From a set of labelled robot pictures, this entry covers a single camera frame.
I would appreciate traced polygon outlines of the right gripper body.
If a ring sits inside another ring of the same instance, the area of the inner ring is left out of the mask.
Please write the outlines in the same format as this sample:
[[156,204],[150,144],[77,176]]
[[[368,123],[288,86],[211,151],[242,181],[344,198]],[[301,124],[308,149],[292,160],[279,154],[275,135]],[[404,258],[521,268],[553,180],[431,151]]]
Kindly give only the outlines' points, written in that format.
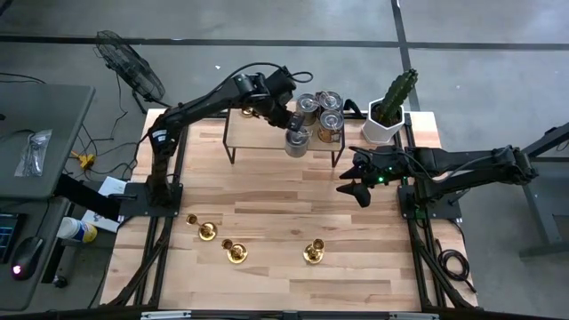
[[405,176],[405,160],[402,149],[396,146],[379,146],[376,149],[351,146],[355,152],[353,166],[363,170],[360,179],[365,185],[385,184]]

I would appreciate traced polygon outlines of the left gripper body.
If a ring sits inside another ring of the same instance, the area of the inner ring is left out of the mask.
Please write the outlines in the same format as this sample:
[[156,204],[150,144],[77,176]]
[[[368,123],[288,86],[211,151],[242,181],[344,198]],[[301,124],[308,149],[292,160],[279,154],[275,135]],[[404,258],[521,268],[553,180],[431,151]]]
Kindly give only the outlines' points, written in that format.
[[272,126],[287,127],[287,123],[292,114],[286,104],[292,99],[293,92],[284,92],[276,97],[268,93],[261,95],[261,116]]

